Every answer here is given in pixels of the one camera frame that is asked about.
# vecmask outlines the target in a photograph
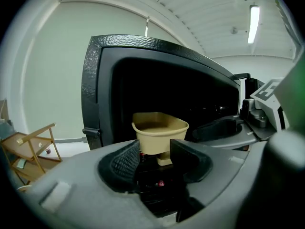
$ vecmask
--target black opening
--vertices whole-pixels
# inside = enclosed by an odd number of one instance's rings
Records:
[[[186,184],[173,165],[159,166],[155,156],[145,155],[136,171],[136,182],[143,204],[156,216],[173,214],[181,207]]]
[[[250,95],[254,93],[257,89],[262,87],[264,85],[263,82],[260,80],[254,79],[254,78],[249,78],[246,79],[244,82],[245,86],[245,99],[251,98]]]
[[[197,70],[143,59],[124,59],[112,75],[115,143],[135,139],[132,114],[163,112],[186,121],[186,140],[197,127],[238,109],[238,89]]]

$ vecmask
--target white wall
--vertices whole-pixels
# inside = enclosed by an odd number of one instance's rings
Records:
[[[56,122],[54,137],[82,133],[81,75],[91,36],[145,34],[146,19],[109,5],[61,3],[38,33],[24,80],[24,113],[29,132]],[[155,24],[149,36],[179,43]]]
[[[233,74],[250,73],[252,78],[267,82],[285,77],[293,67],[292,60],[268,56],[232,56],[213,58]]]

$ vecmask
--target wooden cart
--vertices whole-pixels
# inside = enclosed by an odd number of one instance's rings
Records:
[[[15,171],[23,184],[25,183],[22,181],[21,177],[25,178],[28,180],[28,183],[30,183],[31,181],[37,180],[48,170],[52,169],[62,161],[51,130],[54,126],[55,124],[45,126],[29,135],[17,132],[2,140],[1,146],[4,155],[9,162],[11,169]],[[50,132],[50,138],[38,136],[47,130]],[[39,156],[51,144],[54,145],[59,160]],[[17,155],[18,157],[15,160],[10,161],[6,154],[7,151]],[[17,167],[18,162],[22,158],[26,159],[23,169]]]

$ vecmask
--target gray plastic cover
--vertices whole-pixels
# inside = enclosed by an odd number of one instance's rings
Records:
[[[259,142],[251,145],[241,169],[221,194],[203,210],[173,228],[234,229],[243,201],[254,184],[265,144]]]
[[[213,168],[204,179],[187,184],[190,197],[196,198],[204,206],[213,201],[233,180],[248,155],[248,152],[245,151],[225,150],[184,140],[175,140],[175,142],[199,151],[212,159]]]
[[[198,143],[203,145],[208,145],[211,147],[237,149],[259,141],[247,124],[243,123],[241,124],[241,126],[242,126],[242,131],[236,135],[213,141],[204,141]]]
[[[55,205],[55,210],[52,205],[50,212],[78,228],[162,228],[138,194],[113,191],[103,183],[97,172],[102,157],[132,142],[113,144],[64,160],[36,181],[27,195],[36,203],[50,208],[44,203],[46,197],[52,195],[58,185],[61,186],[57,195],[62,201]],[[61,193],[66,193],[64,199],[60,197]]]

